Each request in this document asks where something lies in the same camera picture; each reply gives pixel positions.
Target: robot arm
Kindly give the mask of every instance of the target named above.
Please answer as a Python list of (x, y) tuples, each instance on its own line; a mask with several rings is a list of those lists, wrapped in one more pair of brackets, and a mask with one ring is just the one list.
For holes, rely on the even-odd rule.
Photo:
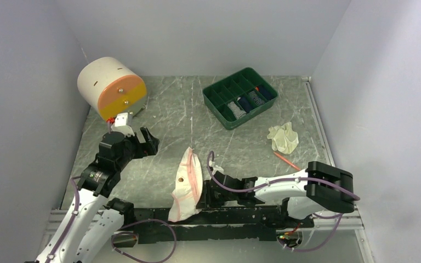
[[(325, 209), (337, 213), (354, 211), (354, 198), (338, 190), (342, 188), (353, 193), (352, 174), (321, 162), (309, 162), (305, 170), (273, 178), (239, 180), (218, 171), (213, 177), (214, 180), (205, 182), (210, 192), (205, 203), (210, 206), (220, 206), (231, 200), (246, 206), (283, 201), (287, 202), (288, 216), (294, 220), (305, 219)], [(226, 187), (239, 192), (229, 191)]]
[[(143, 142), (140, 142), (131, 127), (123, 127), (130, 124), (130, 114), (121, 113), (117, 118), (119, 116), (120, 119), (127, 118), (128, 122), (119, 121), (113, 130), (128, 132), (123, 134), (113, 131), (104, 134), (95, 160), (80, 176), (75, 197), (66, 216), (49, 244), (33, 262), (73, 263), (76, 262), (75, 258), (92, 258), (95, 255), (93, 252), (99, 250), (106, 239), (123, 225), (124, 211), (116, 210), (117, 206), (110, 203), (112, 209), (108, 209), (102, 216), (99, 222), (102, 224), (85, 235), (94, 215), (107, 202), (111, 191), (120, 181), (120, 172), (125, 166), (132, 159), (155, 155), (158, 150), (159, 140), (154, 138), (148, 129), (140, 128), (144, 138)], [(97, 236), (99, 240), (89, 240), (93, 236)]]

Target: cylindrical container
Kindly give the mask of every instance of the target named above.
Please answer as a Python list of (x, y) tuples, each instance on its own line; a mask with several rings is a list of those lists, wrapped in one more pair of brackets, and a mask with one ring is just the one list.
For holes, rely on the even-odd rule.
[(245, 97), (238, 97), (237, 101), (246, 113), (254, 109)]
[(144, 81), (110, 57), (88, 64), (78, 76), (78, 90), (104, 120), (121, 112), (137, 114), (146, 104)]

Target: white glove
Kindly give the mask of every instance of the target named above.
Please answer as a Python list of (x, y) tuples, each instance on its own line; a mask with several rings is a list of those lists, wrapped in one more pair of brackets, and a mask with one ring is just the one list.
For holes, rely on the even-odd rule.
[(272, 150), (286, 155), (292, 153), (299, 144), (298, 133), (291, 128), (291, 122), (270, 127), (267, 139), (272, 140)]
[(186, 149), (178, 165), (175, 190), (172, 192), (173, 204), (168, 213), (168, 221), (178, 222), (199, 213), (196, 209), (202, 193), (201, 164), (193, 149)]

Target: white wall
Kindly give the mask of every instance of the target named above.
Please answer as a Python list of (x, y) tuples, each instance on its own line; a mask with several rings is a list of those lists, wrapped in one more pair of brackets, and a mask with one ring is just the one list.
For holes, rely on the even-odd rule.
[(421, 0), (353, 0), (312, 86), (376, 261), (421, 262)]
[(0, 262), (33, 260), (88, 107), (86, 60), (52, 0), (0, 1)]
[(310, 76), (350, 0), (58, 0), (90, 61), (140, 75)]

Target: green tray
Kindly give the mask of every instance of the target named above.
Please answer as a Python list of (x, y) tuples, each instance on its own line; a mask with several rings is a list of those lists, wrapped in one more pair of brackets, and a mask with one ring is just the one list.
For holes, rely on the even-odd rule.
[[(263, 85), (265, 90), (272, 95), (273, 98), (271, 100), (268, 100), (256, 90), (256, 87), (260, 85)], [(248, 95), (252, 91), (255, 91), (265, 101), (265, 104), (257, 106)], [(278, 97), (277, 91), (250, 67), (244, 68), (233, 75), (215, 82), (204, 88), (202, 93), (206, 106), (227, 130), (235, 129), (272, 107), (275, 99)], [(227, 106), (228, 103), (233, 101), (238, 107), (243, 109), (237, 101), (238, 97), (245, 97), (254, 108), (240, 119), (236, 119), (233, 112)]]

